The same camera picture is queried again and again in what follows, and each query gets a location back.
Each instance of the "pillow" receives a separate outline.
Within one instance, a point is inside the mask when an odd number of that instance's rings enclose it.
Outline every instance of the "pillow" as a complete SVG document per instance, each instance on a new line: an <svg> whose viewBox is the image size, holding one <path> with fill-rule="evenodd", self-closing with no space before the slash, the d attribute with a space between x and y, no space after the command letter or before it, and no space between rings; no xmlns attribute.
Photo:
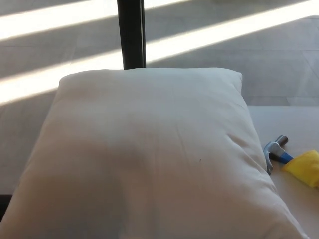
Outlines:
<svg viewBox="0 0 319 239"><path fill-rule="evenodd" d="M278 196L240 73L61 80L0 225L5 239L307 239Z"/></svg>

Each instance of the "tile floor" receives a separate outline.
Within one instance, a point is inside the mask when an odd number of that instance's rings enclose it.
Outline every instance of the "tile floor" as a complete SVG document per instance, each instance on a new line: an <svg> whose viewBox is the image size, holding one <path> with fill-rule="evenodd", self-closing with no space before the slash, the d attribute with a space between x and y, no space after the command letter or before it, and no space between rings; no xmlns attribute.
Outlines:
<svg viewBox="0 0 319 239"><path fill-rule="evenodd" d="M291 7L307 3L145 0L148 43L187 43L174 55L149 51L148 66L229 68L243 74L249 105L319 106L319 7ZM120 68L122 57L115 0L0 0L0 29L0 192L10 193L58 80ZM201 30L203 44L187 42Z"/></svg>

